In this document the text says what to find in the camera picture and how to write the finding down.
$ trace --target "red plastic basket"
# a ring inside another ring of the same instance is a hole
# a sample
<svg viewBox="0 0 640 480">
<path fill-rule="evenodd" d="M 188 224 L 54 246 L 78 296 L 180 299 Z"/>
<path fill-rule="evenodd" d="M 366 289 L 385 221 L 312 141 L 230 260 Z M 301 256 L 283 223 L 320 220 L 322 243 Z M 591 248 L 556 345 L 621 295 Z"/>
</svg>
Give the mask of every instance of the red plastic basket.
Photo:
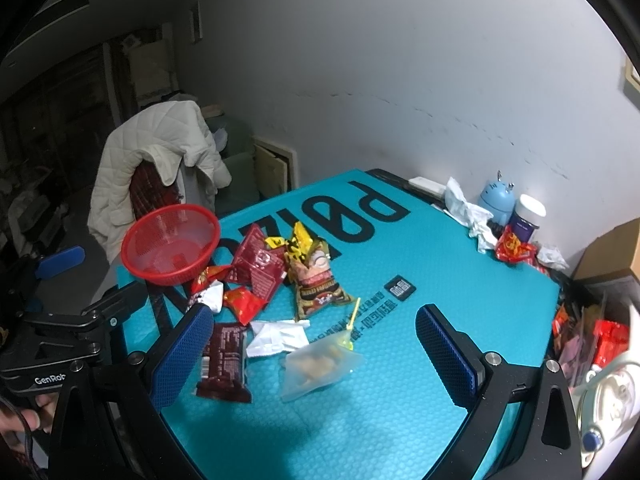
<svg viewBox="0 0 640 480">
<path fill-rule="evenodd" d="M 220 224 L 211 211 L 193 204 L 168 205 L 130 227 L 120 256 L 138 278 L 179 285 L 205 269 L 219 241 Z"/>
</svg>

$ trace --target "white quilted jacket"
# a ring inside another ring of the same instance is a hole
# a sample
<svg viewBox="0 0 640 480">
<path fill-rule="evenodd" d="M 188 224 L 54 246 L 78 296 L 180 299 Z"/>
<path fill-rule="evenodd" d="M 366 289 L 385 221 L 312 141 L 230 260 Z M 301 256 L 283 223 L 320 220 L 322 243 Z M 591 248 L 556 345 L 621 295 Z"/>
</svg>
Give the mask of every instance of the white quilted jacket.
<svg viewBox="0 0 640 480">
<path fill-rule="evenodd" d="M 104 145 L 91 195 L 87 225 L 111 263 L 135 218 L 129 184 L 142 160 L 156 165 L 162 182 L 174 182 L 180 162 L 197 166 L 209 178 L 213 192 L 231 183 L 213 137 L 193 101 L 153 105 L 114 130 Z"/>
</svg>

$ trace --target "translucent plastic bag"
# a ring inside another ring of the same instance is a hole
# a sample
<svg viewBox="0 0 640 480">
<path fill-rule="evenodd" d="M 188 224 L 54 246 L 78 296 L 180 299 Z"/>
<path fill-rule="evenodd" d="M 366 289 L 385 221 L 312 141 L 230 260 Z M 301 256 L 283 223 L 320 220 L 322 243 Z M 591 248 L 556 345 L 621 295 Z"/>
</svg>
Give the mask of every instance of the translucent plastic bag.
<svg viewBox="0 0 640 480">
<path fill-rule="evenodd" d="M 284 402 L 337 383 L 364 361 L 362 354 L 349 350 L 350 330 L 319 339 L 287 355 L 280 397 Z"/>
</svg>

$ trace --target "ceiling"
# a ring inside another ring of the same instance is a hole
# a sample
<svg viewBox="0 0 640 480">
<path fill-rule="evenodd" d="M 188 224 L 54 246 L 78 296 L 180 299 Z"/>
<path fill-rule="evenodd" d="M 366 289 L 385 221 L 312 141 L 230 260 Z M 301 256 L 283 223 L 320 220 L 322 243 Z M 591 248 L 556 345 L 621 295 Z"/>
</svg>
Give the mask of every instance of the ceiling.
<svg viewBox="0 0 640 480">
<path fill-rule="evenodd" d="M 44 7 L 59 0 L 48 0 Z M 0 62 L 0 103 L 45 70 L 114 36 L 170 21 L 182 0 L 89 0 Z"/>
</svg>

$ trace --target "white bottle cap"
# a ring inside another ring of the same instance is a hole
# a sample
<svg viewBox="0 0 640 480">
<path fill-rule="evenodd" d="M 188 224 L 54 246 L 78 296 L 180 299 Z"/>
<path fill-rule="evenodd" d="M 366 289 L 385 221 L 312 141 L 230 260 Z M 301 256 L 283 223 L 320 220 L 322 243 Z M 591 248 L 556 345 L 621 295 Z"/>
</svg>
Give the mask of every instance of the white bottle cap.
<svg viewBox="0 0 640 480">
<path fill-rule="evenodd" d="M 542 202 L 529 195 L 521 195 L 516 202 L 516 214 L 530 224 L 540 227 L 542 219 L 546 216 L 546 209 Z"/>
</svg>

